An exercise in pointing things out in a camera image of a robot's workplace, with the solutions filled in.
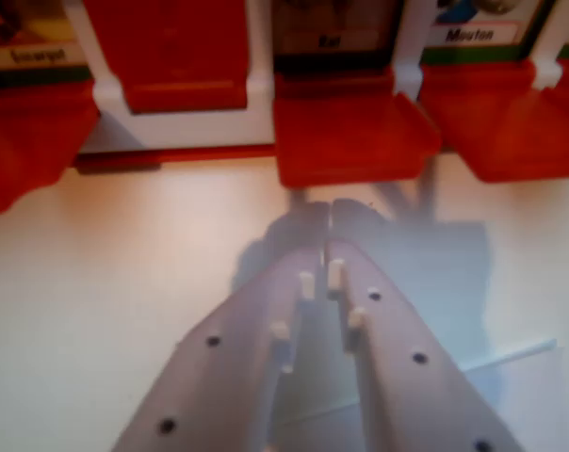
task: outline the white post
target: white post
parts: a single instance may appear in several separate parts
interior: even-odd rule
[[[418,97],[423,83],[419,63],[435,20],[436,9],[437,4],[433,0],[404,2],[391,64],[396,77],[394,92],[403,92],[412,100]]]
[[[562,67],[557,56],[568,39],[569,0],[557,0],[529,54],[536,68],[533,88],[554,88],[561,80]]]

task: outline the white table surface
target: white table surface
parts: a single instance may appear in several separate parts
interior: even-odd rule
[[[196,322],[329,235],[387,271],[460,365],[556,338],[569,426],[569,180],[485,185],[454,154],[429,179],[291,195],[263,158],[69,170],[28,194],[0,216],[0,452],[110,450]],[[278,417],[355,397],[332,323],[306,328]]]

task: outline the white plastic divider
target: white plastic divider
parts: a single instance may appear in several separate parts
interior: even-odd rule
[[[568,39],[569,0],[557,0],[529,54],[529,59],[536,68],[536,76],[531,84],[533,88],[557,86],[562,76],[557,56]]]
[[[399,22],[392,58],[394,92],[403,92],[411,100],[418,97],[423,83],[420,58],[435,19],[437,4],[432,0],[406,0]]]
[[[120,81],[108,68],[82,0],[63,0],[95,79],[102,113],[81,153],[200,148],[274,142],[271,17],[269,1],[247,0],[250,71],[247,108],[133,115]]]

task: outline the red plastic holder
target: red plastic holder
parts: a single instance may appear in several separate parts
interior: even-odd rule
[[[284,186],[414,178],[441,139],[391,73],[277,74],[276,156]]]
[[[0,213],[56,182],[98,120],[92,83],[0,89]]]
[[[134,113],[244,108],[245,0],[84,0]]]
[[[425,67],[420,101],[484,182],[569,176],[569,108],[528,62]]]

